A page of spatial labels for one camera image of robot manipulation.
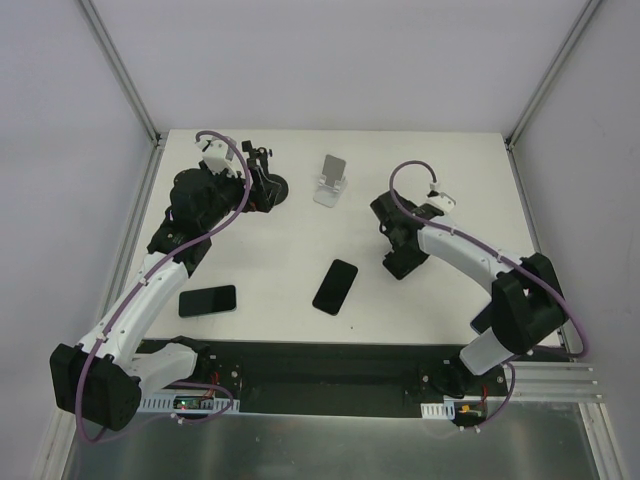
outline wire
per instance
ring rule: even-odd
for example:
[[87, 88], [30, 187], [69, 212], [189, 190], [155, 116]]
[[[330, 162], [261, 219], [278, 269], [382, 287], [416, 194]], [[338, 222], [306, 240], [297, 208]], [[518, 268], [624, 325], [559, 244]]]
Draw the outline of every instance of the wire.
[[502, 401], [500, 406], [498, 408], [496, 408], [496, 411], [493, 412], [489, 417], [487, 417], [487, 419], [484, 422], [482, 422], [480, 425], [486, 425], [487, 422], [491, 422], [491, 421], [495, 420], [498, 416], [500, 416], [502, 414], [502, 412], [504, 411], [505, 407], [511, 401], [511, 397], [513, 396], [513, 391], [516, 389], [516, 369], [511, 364], [511, 362], [506, 362], [504, 365], [509, 367], [509, 370], [511, 370], [511, 385], [509, 385], [509, 390], [507, 391], [507, 396], [504, 397], [504, 400]]
[[545, 282], [541, 278], [537, 277], [536, 275], [532, 274], [528, 270], [525, 270], [523, 267], [518, 265], [513, 260], [511, 260], [511, 259], [509, 259], [507, 257], [501, 256], [500, 253], [498, 251], [496, 251], [494, 248], [490, 247], [489, 245], [487, 245], [486, 243], [482, 242], [481, 240], [478, 240], [474, 236], [469, 235], [468, 233], [462, 232], [460, 230], [452, 230], [451, 227], [449, 227], [449, 226], [441, 225], [441, 224], [439, 224], [437, 222], [433, 222], [431, 220], [426, 220], [424, 218], [420, 218], [420, 217], [412, 214], [409, 210], [407, 210], [402, 205], [402, 203], [400, 203], [400, 200], [398, 199], [398, 195], [397, 195], [397, 193], [396, 193], [396, 191], [394, 189], [393, 184], [394, 184], [394, 180], [395, 180], [396, 175], [398, 174], [398, 172], [400, 170], [402, 170], [404, 167], [407, 167], [409, 165], [421, 165], [421, 166], [425, 167], [431, 173], [431, 176], [433, 178], [433, 182], [436, 183], [436, 180], [437, 180], [433, 168], [431, 168], [431, 166], [429, 164], [427, 164], [426, 162], [423, 162], [421, 160], [409, 160], [407, 162], [401, 163], [400, 165], [398, 165], [393, 170], [393, 172], [391, 172], [391, 176], [389, 177], [389, 193], [391, 194], [391, 199], [393, 200], [393, 203], [395, 203], [396, 207], [398, 207], [398, 209], [402, 213], [407, 215], [408, 217], [410, 217], [410, 218], [412, 218], [412, 219], [414, 219], [414, 220], [416, 220], [416, 221], [418, 221], [420, 223], [423, 223], [424, 225], [436, 228], [438, 230], [442, 230], [444, 232], [447, 232], [448, 234], [457, 235], [457, 236], [467, 240], [468, 242], [472, 243], [476, 247], [478, 247], [478, 248], [484, 250], [485, 252], [487, 252], [492, 257], [496, 258], [499, 262], [505, 263], [506, 265], [510, 266], [516, 272], [518, 272], [522, 276], [526, 277], [528, 280], [530, 280], [531, 282], [535, 283], [537, 286], [539, 286], [545, 292], [547, 292], [549, 295], [551, 295], [551, 297], [553, 297], [553, 299], [560, 305], [562, 310], [564, 310], [565, 314], [567, 315], [567, 317], [569, 317], [569, 319], [573, 323], [573, 326], [575, 327], [576, 331], [578, 332], [578, 336], [580, 337], [580, 342], [582, 343], [582, 351], [579, 352], [579, 353], [569, 353], [569, 352], [560, 352], [557, 349], [548, 348], [548, 347], [538, 347], [538, 349], [551, 351], [553, 353], [564, 355], [564, 356], [567, 356], [567, 357], [570, 357], [570, 358], [582, 358], [582, 357], [586, 356], [589, 353], [589, 342], [588, 342], [587, 335], [586, 335], [586, 333], [584, 331], [584, 328], [583, 328], [582, 324], [578, 321], [578, 319], [577, 319], [578, 317], [574, 314], [574, 312], [571, 309], [571, 307], [569, 306], [569, 304], [565, 301], [564, 298], [562, 298], [562, 295], [560, 295], [558, 292], [556, 292], [547, 282]]
[[[229, 410], [230, 408], [233, 407], [233, 395], [231, 394], [231, 392], [229, 390], [227, 390], [226, 388], [221, 387], [219, 385], [204, 385], [204, 384], [201, 384], [201, 383], [192, 383], [192, 382], [175, 382], [175, 383], [172, 383], [170, 386], [171, 387], [209, 388], [211, 390], [216, 390], [218, 392], [224, 393], [227, 396], [227, 398], [229, 399], [229, 404], [226, 407], [224, 407], [223, 409], [221, 409], [221, 410], [219, 410], [219, 411], [217, 411], [215, 413], [212, 413], [211, 415], [208, 415], [206, 417], [206, 421], [211, 421], [214, 418], [219, 417], [220, 415], [222, 415], [227, 410]], [[189, 418], [183, 417], [183, 416], [178, 415], [178, 414], [175, 414], [175, 415], [180, 417], [182, 419], [183, 423], [187, 423], [187, 424], [203, 423], [203, 422], [200, 422], [198, 420], [189, 419]], [[111, 435], [111, 436], [105, 438], [104, 440], [102, 440], [100, 442], [100, 445], [103, 445], [103, 444], [109, 443], [109, 442], [114, 442], [116, 440], [120, 440], [121, 438], [126, 437], [127, 435], [133, 435], [134, 433], [137, 433], [140, 430], [142, 430], [144, 427], [146, 427], [150, 423], [154, 423], [157, 420], [160, 420], [161, 418], [171, 419], [171, 418], [173, 418], [173, 416], [172, 415], [167, 415], [166, 413], [160, 413], [158, 415], [154, 415], [154, 416], [152, 416], [150, 418], [147, 418], [144, 422], [141, 422], [141, 423], [137, 424], [133, 428], [128, 428], [124, 432], [117, 433], [115, 435]], [[73, 478], [75, 480], [77, 480], [80, 477], [80, 472], [82, 470], [82, 468], [81, 468], [82, 457], [81, 457], [81, 449], [80, 449], [79, 445], [76, 446], [74, 460], [75, 460], [75, 466], [72, 467], [72, 468], [74, 468], [75, 473], [73, 475]]]
[[[245, 205], [247, 204], [247, 201], [249, 200], [249, 192], [251, 190], [251, 173], [249, 172], [249, 166], [247, 165], [247, 162], [242, 156], [242, 153], [240, 152], [240, 150], [238, 150], [238, 147], [232, 141], [230, 141], [227, 137], [225, 137], [224, 135], [221, 135], [218, 132], [214, 132], [213, 130], [202, 130], [198, 132], [196, 134], [196, 142], [200, 141], [200, 138], [203, 137], [204, 135], [211, 135], [212, 137], [222, 140], [229, 146], [229, 148], [231, 148], [231, 150], [233, 150], [233, 153], [236, 155], [236, 157], [238, 157], [238, 160], [242, 165], [242, 171], [245, 177], [244, 194], [242, 196], [242, 200], [240, 201], [240, 204], [238, 205], [236, 210], [229, 216], [227, 220], [222, 222], [220, 225], [218, 225], [216, 228], [214, 228], [210, 232], [207, 232], [204, 235], [201, 235], [185, 243], [184, 245], [181, 245], [180, 247], [176, 248], [172, 252], [170, 252], [168, 255], [162, 258], [158, 263], [156, 263], [153, 267], [151, 267], [149, 272], [147, 272], [147, 274], [143, 277], [144, 280], [149, 280], [165, 263], [169, 262], [174, 256], [176, 256], [180, 252], [194, 245], [197, 245], [198, 243], [206, 240], [207, 238], [211, 238], [212, 236], [216, 235], [217, 233], [227, 228], [236, 218], [238, 218], [238, 215], [242, 213]], [[89, 368], [91, 366], [91, 363], [95, 359], [96, 354], [100, 349], [100, 346], [105, 341], [103, 340], [103, 338], [106, 339], [113, 325], [118, 321], [118, 319], [120, 318], [124, 310], [129, 306], [133, 298], [138, 294], [138, 292], [143, 287], [144, 287], [143, 283], [140, 283], [140, 282], [137, 283], [134, 286], [134, 288], [131, 290], [131, 292], [129, 292], [129, 294], [125, 297], [125, 299], [122, 301], [120, 306], [116, 309], [115, 313], [113, 314], [111, 319], [107, 322], [104, 329], [102, 330], [102, 338], [96, 339], [95, 344], [91, 348], [91, 351], [89, 352], [89, 355], [87, 356], [87, 359], [85, 360], [84, 365], [82, 366], [82, 371], [80, 372], [80, 378], [78, 380], [78, 387], [76, 389], [75, 414], [76, 414], [76, 429], [78, 430], [78, 434], [80, 435], [80, 438], [87, 443], [94, 443], [94, 444], [98, 443], [107, 431], [107, 428], [103, 427], [94, 438], [90, 438], [84, 427], [84, 422], [82, 421], [82, 398], [84, 394], [84, 387], [87, 382], [87, 376], [89, 374]]]

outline white tabletop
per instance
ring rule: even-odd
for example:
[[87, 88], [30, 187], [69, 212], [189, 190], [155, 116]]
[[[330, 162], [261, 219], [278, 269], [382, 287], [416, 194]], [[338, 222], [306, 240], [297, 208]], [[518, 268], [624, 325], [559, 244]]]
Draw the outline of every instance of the white tabletop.
[[[174, 176], [197, 168], [197, 130], [172, 130], [136, 245], [132, 270], [169, 205]], [[480, 286], [430, 257], [402, 281], [382, 266], [390, 250], [369, 204], [388, 190], [400, 162], [423, 159], [442, 190], [457, 201], [451, 216], [464, 230], [523, 255], [533, 252], [520, 198], [499, 134], [223, 130], [238, 143], [273, 149], [270, 170], [289, 183], [287, 200], [271, 213], [246, 213], [212, 239], [213, 246], [183, 290], [235, 285], [234, 312], [182, 319], [178, 294], [147, 338], [186, 335], [207, 340], [464, 344], [469, 322], [487, 304]], [[335, 208], [313, 201], [325, 155], [347, 161], [348, 186]], [[429, 176], [409, 167], [398, 191], [420, 204]], [[356, 265], [358, 276], [333, 317], [311, 301], [331, 262]], [[552, 335], [547, 344], [557, 345]]]

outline metal floor panel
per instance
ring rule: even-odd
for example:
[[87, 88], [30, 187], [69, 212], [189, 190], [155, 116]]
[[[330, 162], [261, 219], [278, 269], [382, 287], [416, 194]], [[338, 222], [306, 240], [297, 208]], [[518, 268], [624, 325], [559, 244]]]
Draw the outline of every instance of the metal floor panel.
[[480, 434], [441, 420], [236, 414], [178, 426], [160, 418], [120, 440], [83, 444], [80, 457], [76, 443], [63, 478], [598, 478], [575, 404], [514, 402]]

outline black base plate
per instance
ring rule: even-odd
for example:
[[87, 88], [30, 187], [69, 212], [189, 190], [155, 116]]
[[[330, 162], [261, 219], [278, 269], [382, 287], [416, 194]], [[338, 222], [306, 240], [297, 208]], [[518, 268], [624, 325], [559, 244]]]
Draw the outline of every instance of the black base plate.
[[[206, 342], [220, 385], [250, 413], [420, 418], [421, 403], [441, 403], [429, 376], [462, 346]], [[153, 353], [166, 340], [145, 340]], [[468, 394], [504, 396], [501, 368], [477, 378]]]
[[272, 180], [274, 182], [278, 182], [282, 186], [282, 189], [280, 189], [280, 192], [278, 193], [278, 196], [276, 197], [276, 203], [275, 203], [276, 205], [280, 205], [289, 196], [289, 184], [280, 175], [275, 175], [273, 173], [269, 174], [269, 180]]

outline metal frame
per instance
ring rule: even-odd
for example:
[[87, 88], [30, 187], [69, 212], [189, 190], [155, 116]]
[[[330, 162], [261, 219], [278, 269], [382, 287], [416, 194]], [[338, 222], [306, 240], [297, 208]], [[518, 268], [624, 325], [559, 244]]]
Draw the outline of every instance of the metal frame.
[[111, 67], [111, 71], [113, 72], [113, 76], [120, 84], [120, 88], [122, 88], [122, 93], [127, 98], [127, 101], [133, 108], [134, 113], [138, 117], [138, 120], [142, 124], [142, 127], [145, 129], [147, 136], [149, 139], [157, 143], [160, 139], [160, 133], [158, 129], [155, 127], [147, 108], [145, 107], [142, 99], [140, 98], [140, 94], [136, 89], [129, 72], [124, 66], [122, 58], [116, 49], [113, 40], [111, 40], [111, 36], [107, 31], [107, 28], [100, 18], [100, 14], [93, 4], [92, 0], [76, 0], [78, 6], [80, 7], [80, 11], [82, 15], [87, 20], [89, 24], [89, 29], [91, 33], [94, 35], [100, 50], [104, 53], [104, 56], [107, 60], [107, 63]]
[[547, 67], [542, 79], [533, 91], [533, 95], [531, 95], [527, 106], [520, 114], [520, 118], [518, 118], [511, 134], [507, 136], [507, 146], [510, 150], [513, 149], [513, 146], [518, 142], [527, 125], [529, 125], [533, 114], [553, 87], [554, 81], [558, 78], [569, 56], [574, 51], [580, 38], [582, 38], [582, 35], [593, 20], [600, 5], [603, 3], [604, 0], [588, 0], [578, 15], [578, 18], [573, 22], [569, 33], [562, 41], [560, 48], [553, 57], [553, 60], [551, 60], [551, 64]]
[[[158, 140], [159, 144], [153, 147], [144, 175], [138, 185], [138, 195], [129, 214], [124, 239], [118, 249], [118, 260], [111, 275], [111, 282], [102, 305], [98, 309], [99, 318], [104, 316], [104, 313], [107, 312], [124, 288], [133, 251], [142, 227], [144, 213], [151, 197], [153, 183], [164, 152], [165, 138], [161, 136]], [[54, 406], [53, 418], [49, 423], [34, 467], [32, 475], [34, 479], [59, 480], [62, 478], [75, 431], [75, 417]]]
[[[127, 270], [133, 256], [134, 247], [142, 226], [144, 212], [162, 156], [162, 140], [163, 137], [166, 139], [166, 135], [163, 136], [158, 132], [93, 1], [76, 0], [76, 3], [87, 20], [89, 28], [99, 48], [105, 55], [105, 59], [115, 79], [118, 81], [123, 94], [154, 145], [152, 155], [144, 172], [144, 177], [138, 188], [138, 195], [134, 207], [127, 222], [127, 233], [121, 244], [112, 281], [105, 293], [103, 305], [100, 309], [100, 312], [106, 312], [108, 307], [117, 298], [126, 281]], [[534, 216], [531, 212], [530, 204], [517, 169], [517, 162], [513, 156], [513, 147], [521, 138], [536, 110], [546, 98], [546, 95], [553, 88], [554, 81], [562, 72], [569, 56], [603, 3], [604, 0], [588, 0], [585, 3], [551, 64], [530, 97], [512, 132], [507, 136], [506, 146], [509, 160], [522, 200], [529, 232], [536, 250], [540, 250], [540, 242], [535, 228]], [[563, 336], [566, 339], [568, 348], [572, 350], [572, 347], [575, 345], [575, 337], [572, 337], [570, 329], [565, 329]], [[623, 464], [619, 461], [619, 447], [612, 435], [606, 405], [603, 403], [602, 391], [597, 380], [595, 380], [593, 369], [589, 365], [576, 363], [549, 364], [516, 362], [515, 365], [518, 383], [516, 384], [514, 401], [544, 401], [549, 400], [549, 395], [555, 395], [554, 401], [579, 403], [580, 411], [585, 422], [587, 437], [591, 444], [599, 474], [602, 478], [607, 479], [627, 478]], [[558, 390], [558, 380], [570, 382], [569, 387], [571, 388]], [[75, 424], [73, 416], [56, 409], [45, 436], [41, 455], [36, 462], [34, 478], [61, 478], [74, 434]]]

